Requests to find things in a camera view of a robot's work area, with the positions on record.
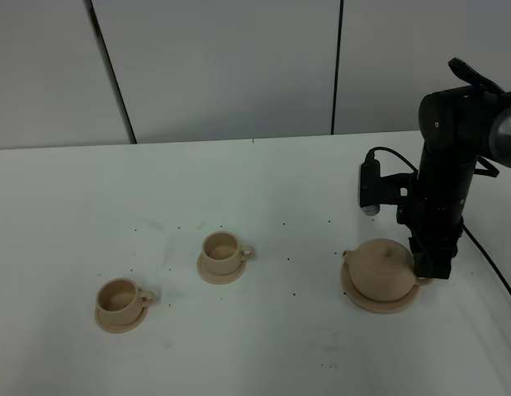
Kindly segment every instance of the black cable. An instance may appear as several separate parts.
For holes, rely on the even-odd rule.
[[[497,177],[494,173],[489,171],[488,169],[479,169],[477,168],[475,171],[473,171],[474,175],[481,175],[481,176],[488,176],[488,177]]]
[[[375,148],[372,148],[371,150],[369,150],[369,154],[371,155],[374,155],[374,152],[375,151],[386,151],[388,153],[391,153],[391,154],[394,154],[396,157],[400,158],[402,161],[404,161],[404,163],[410,167],[411,169],[413,169],[415,172],[418,171],[418,169],[416,167],[413,166],[412,163],[410,163],[407,159],[405,159],[405,157],[400,154],[400,153],[397,153],[395,150],[393,150],[392,148],[388,148],[388,147],[375,147]]]
[[[497,169],[497,167],[495,167],[494,165],[492,165],[490,163],[490,161],[488,161],[486,158],[484,157],[481,157],[479,156],[477,158],[477,162],[480,163],[483,167],[486,168],[486,171],[488,171],[488,174],[487,173],[475,173],[476,175],[485,175],[485,176],[490,176],[490,177],[497,177],[499,175],[499,170]]]
[[[375,147],[375,148],[372,148],[371,150],[369,150],[369,153],[367,154],[367,156],[371,155],[372,157],[374,157],[374,152],[375,151],[387,151],[388,153],[392,153],[394,154],[396,157],[398,157],[399,159],[401,159],[402,161],[404,161],[404,163],[410,167],[411,169],[413,169],[414,171],[417,171],[417,168],[414,167],[414,165],[412,163],[410,163],[407,159],[405,159],[405,157],[400,154],[400,153],[397,153],[395,150],[393,150],[392,148],[387,148],[387,147]],[[471,241],[477,246],[477,248],[479,249],[479,251],[482,253],[482,255],[485,257],[486,261],[491,265],[491,267],[494,269],[495,273],[497,274],[497,277],[501,280],[501,282],[503,283],[503,286],[504,288],[508,291],[510,297],[511,297],[511,287],[509,285],[509,283],[506,281],[506,279],[504,279],[504,276],[503,274],[501,274],[501,271],[499,270],[499,268],[495,265],[494,263],[494,260],[492,260],[492,258],[490,257],[490,255],[486,252],[486,250],[481,246],[481,244],[479,243],[479,241],[477,241],[476,237],[473,236],[473,233],[470,232],[470,230],[463,224],[462,225],[462,229],[464,230],[464,232],[466,233],[466,235],[468,235],[468,238],[471,239]]]
[[[501,271],[499,268],[495,265],[494,261],[490,258],[490,255],[486,252],[486,250],[480,245],[480,243],[477,241],[476,237],[473,236],[473,234],[468,230],[468,228],[463,224],[462,229],[468,235],[468,237],[471,239],[471,241],[477,246],[477,248],[480,250],[483,256],[485,256],[485,259],[488,261],[488,263],[494,268],[495,273],[497,276],[501,279],[501,282],[503,282],[503,285],[505,289],[508,291],[511,297],[511,288],[509,283],[504,279],[503,274],[501,274]]]

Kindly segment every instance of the cup handle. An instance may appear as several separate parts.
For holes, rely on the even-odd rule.
[[[156,301],[156,295],[152,291],[140,290],[138,298],[141,299],[141,304],[144,307],[150,307]]]
[[[426,286],[433,282],[433,278],[417,278],[414,281],[415,286]]]
[[[255,255],[255,249],[253,249],[253,246],[249,245],[242,245],[240,247],[240,261],[246,262],[247,260],[250,260]]]

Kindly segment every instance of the table surface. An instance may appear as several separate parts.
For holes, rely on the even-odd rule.
[[[511,299],[463,236],[450,280],[402,313],[343,294],[342,252],[408,246],[395,208],[357,206],[385,145],[418,164],[418,132],[0,152],[0,395],[511,395]],[[388,153],[382,173],[406,172]],[[511,280],[511,171],[474,179],[468,227]],[[256,260],[229,285],[196,272],[228,230]],[[159,303],[102,332],[120,276]]]

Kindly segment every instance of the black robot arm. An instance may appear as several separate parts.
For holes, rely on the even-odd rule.
[[[374,148],[360,166],[359,204],[375,215],[397,205],[397,222],[411,231],[417,276],[447,279],[462,232],[462,210],[474,174],[496,177],[485,158],[511,167],[511,92],[504,92],[455,58],[449,66],[470,86],[427,95],[419,108],[424,138],[419,170],[380,176]],[[476,169],[479,162],[485,169]],[[401,188],[407,190],[403,196]]]

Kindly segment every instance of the beige saucer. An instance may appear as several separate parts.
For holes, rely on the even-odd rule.
[[[413,303],[419,293],[419,286],[413,286],[407,295],[395,301],[379,302],[369,299],[360,293],[352,283],[347,262],[344,262],[341,268],[341,283],[347,292],[347,297],[354,304],[377,314],[393,314],[402,311]]]
[[[212,285],[226,285],[240,278],[240,276],[244,273],[244,269],[246,269],[246,262],[241,262],[239,268],[230,274],[218,275],[208,271],[202,265],[202,255],[200,255],[198,256],[198,262],[196,262],[196,268],[198,270],[198,275],[200,275],[200,278],[204,281],[211,283]]]
[[[129,332],[133,328],[136,328],[141,322],[143,322],[143,319],[145,319],[145,316],[147,316],[148,312],[149,307],[144,307],[138,318],[123,326],[111,326],[109,324],[103,323],[101,321],[101,318],[99,318],[99,309],[96,309],[95,317],[97,326],[99,326],[102,330],[104,330],[105,332],[111,332],[112,334],[119,334],[122,332]]]

